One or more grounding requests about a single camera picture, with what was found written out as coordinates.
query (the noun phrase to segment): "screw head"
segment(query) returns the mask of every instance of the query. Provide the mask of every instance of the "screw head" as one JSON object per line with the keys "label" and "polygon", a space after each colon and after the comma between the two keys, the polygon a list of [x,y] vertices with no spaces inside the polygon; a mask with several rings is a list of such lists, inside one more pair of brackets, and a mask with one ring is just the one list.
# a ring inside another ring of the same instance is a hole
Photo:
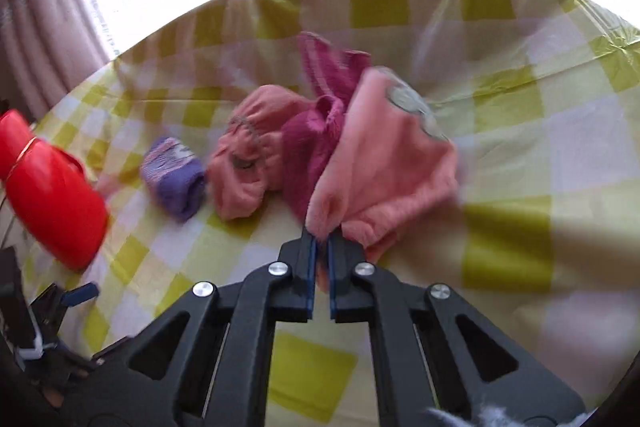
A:
{"label": "screw head", "polygon": [[431,287],[431,297],[434,299],[448,299],[451,295],[451,288],[449,288],[446,284],[434,284]]}
{"label": "screw head", "polygon": [[376,267],[371,263],[358,263],[356,264],[356,267],[353,269],[353,271],[361,277],[366,277],[367,275],[371,275],[373,272],[375,272]]}
{"label": "screw head", "polygon": [[276,277],[280,277],[286,274],[289,271],[289,265],[287,263],[283,263],[282,261],[276,261],[275,263],[271,263],[269,265],[269,273],[271,275],[275,275]]}
{"label": "screw head", "polygon": [[196,282],[193,285],[193,293],[198,297],[209,297],[213,293],[213,285],[207,281]]}

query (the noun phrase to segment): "red object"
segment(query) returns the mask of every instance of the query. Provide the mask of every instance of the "red object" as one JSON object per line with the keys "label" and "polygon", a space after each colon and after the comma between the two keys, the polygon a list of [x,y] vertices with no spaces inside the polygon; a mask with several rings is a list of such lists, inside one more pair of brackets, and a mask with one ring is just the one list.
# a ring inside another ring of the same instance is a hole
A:
{"label": "red object", "polygon": [[16,216],[66,267],[85,268],[107,226],[104,201],[82,164],[33,136],[16,110],[0,117],[0,179]]}

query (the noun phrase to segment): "curtain fold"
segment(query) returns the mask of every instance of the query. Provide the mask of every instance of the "curtain fold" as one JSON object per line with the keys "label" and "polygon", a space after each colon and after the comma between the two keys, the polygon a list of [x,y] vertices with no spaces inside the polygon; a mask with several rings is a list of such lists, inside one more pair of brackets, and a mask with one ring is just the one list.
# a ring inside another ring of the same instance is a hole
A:
{"label": "curtain fold", "polygon": [[0,0],[0,48],[9,64],[0,96],[19,106],[17,86],[36,119],[113,56],[91,0]]}

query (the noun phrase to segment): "lace curtain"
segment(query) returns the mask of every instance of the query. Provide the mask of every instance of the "lace curtain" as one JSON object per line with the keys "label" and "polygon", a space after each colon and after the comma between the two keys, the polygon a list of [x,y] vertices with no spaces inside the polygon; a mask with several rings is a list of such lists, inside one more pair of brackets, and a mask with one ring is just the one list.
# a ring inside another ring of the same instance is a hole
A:
{"label": "lace curtain", "polygon": [[112,56],[94,0],[0,0],[0,96],[27,116],[42,117]]}

